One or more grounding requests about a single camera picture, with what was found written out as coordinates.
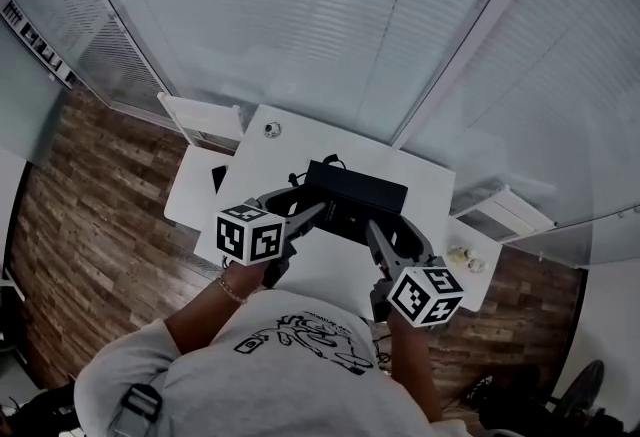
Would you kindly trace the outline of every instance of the white cube with fiducial markers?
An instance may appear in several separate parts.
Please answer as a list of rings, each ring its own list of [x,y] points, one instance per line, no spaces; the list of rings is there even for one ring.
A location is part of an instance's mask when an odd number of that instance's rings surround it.
[[[460,306],[464,289],[448,268],[404,268],[388,300],[414,327],[447,323]]]
[[[249,266],[282,255],[285,218],[241,204],[218,211],[216,247],[238,263]]]

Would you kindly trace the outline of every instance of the black and white sign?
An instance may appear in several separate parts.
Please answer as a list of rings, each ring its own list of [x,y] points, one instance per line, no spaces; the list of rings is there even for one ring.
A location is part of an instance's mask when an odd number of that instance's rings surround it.
[[[391,298],[402,312],[411,320],[415,320],[431,297],[406,275]]]
[[[247,206],[246,204],[242,204],[234,208],[225,209],[222,213],[231,215],[232,217],[242,220],[243,222],[251,222],[256,218],[267,215],[266,211],[254,208],[253,206]]]
[[[251,235],[251,256],[250,261],[257,261],[277,254],[280,250],[280,238],[282,236],[282,225],[266,225],[256,227]]]
[[[423,271],[439,295],[462,293],[464,291],[455,277],[446,268],[438,270],[425,269]]]
[[[218,248],[227,254],[242,259],[244,251],[244,228],[230,220],[218,217],[216,235]]]
[[[462,297],[438,300],[422,320],[422,324],[439,323],[446,320],[462,300]]]

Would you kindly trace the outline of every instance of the sleeve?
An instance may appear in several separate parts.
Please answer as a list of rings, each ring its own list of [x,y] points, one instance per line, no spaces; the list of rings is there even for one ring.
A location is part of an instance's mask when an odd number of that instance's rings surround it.
[[[461,419],[447,419],[431,423],[431,428],[436,437],[471,437]]]
[[[129,388],[152,382],[178,357],[178,347],[162,320],[105,346],[76,381],[76,413],[85,433],[106,435]]]

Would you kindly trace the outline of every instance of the wooden floor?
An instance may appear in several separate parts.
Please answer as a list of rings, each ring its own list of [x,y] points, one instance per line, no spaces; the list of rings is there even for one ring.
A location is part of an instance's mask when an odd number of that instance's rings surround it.
[[[29,177],[11,252],[27,296],[22,347],[43,386],[66,383],[106,343],[169,315],[217,276],[192,254],[197,233],[163,216],[186,146],[178,134],[72,94],[48,163]],[[539,365],[549,387],[580,276],[505,249],[482,310],[460,311],[431,337],[445,401],[487,369],[523,364]]]

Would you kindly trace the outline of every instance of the chair backrest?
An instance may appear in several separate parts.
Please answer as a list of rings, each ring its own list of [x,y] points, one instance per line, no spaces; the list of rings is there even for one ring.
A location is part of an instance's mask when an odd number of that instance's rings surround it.
[[[482,437],[524,437],[523,435],[512,432],[511,430],[487,430]]]
[[[518,197],[508,185],[504,185],[489,197],[451,216],[460,218],[472,211],[484,213],[515,233],[515,237],[509,236],[498,239],[497,241],[500,243],[508,243],[509,241],[548,231],[555,227],[553,220],[550,220],[527,201]]]
[[[158,93],[158,99],[191,145],[198,144],[187,130],[209,133],[238,142],[244,136],[239,106],[219,106],[169,96],[164,92]]]

